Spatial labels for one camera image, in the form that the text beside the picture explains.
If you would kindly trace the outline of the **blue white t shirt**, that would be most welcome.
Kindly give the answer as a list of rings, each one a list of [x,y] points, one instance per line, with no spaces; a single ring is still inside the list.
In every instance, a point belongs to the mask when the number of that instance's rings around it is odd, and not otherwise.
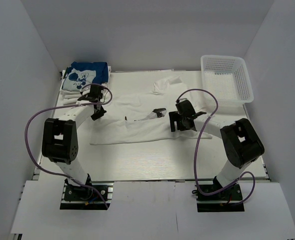
[[[73,62],[63,75],[61,89],[79,92],[87,84],[109,82],[110,68],[106,62]]]

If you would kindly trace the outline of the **white t shirt robot print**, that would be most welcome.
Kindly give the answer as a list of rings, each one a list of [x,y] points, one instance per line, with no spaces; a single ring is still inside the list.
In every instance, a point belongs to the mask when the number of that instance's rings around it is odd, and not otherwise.
[[[89,143],[98,146],[197,139],[197,131],[172,132],[170,127],[169,113],[176,110],[177,97],[187,89],[179,76],[171,76],[155,81],[150,91],[114,96],[105,106],[104,116],[93,122]]]

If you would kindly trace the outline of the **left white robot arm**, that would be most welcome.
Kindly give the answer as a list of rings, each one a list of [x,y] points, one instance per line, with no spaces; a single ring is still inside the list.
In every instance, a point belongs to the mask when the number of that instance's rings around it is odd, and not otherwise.
[[[92,84],[86,94],[82,94],[75,106],[57,118],[48,118],[44,122],[42,155],[55,163],[67,178],[67,183],[76,187],[76,194],[83,200],[93,195],[91,178],[82,168],[78,160],[77,129],[87,120],[101,118],[106,111],[102,105],[110,100],[104,100],[104,92],[109,92],[104,85]]]

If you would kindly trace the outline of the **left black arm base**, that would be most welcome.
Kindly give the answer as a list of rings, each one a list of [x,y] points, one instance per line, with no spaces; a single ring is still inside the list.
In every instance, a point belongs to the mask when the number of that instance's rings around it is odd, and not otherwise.
[[[92,186],[100,192],[109,207],[112,201],[114,184],[112,182],[93,182]],[[95,191],[90,189],[86,196],[81,197],[76,188],[77,186],[64,184],[60,210],[106,211],[108,209]]]

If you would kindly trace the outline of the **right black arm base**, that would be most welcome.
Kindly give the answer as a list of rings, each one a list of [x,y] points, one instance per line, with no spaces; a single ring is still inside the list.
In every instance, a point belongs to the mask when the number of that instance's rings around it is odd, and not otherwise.
[[[192,194],[196,196],[198,213],[236,213],[245,211],[244,204],[238,204],[243,200],[239,184],[235,184],[231,188],[214,195],[202,195],[197,189],[194,189]]]

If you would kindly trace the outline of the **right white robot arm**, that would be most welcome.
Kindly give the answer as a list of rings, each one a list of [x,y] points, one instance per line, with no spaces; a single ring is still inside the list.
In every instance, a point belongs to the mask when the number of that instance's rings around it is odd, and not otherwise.
[[[245,169],[265,152],[262,141],[247,118],[235,121],[217,121],[214,113],[207,115],[196,112],[186,99],[176,101],[176,111],[169,113],[170,129],[198,133],[194,151],[194,177],[197,178],[197,156],[203,133],[220,138],[227,161],[213,180],[213,193],[218,199],[226,199],[232,192],[231,186],[240,179]]]

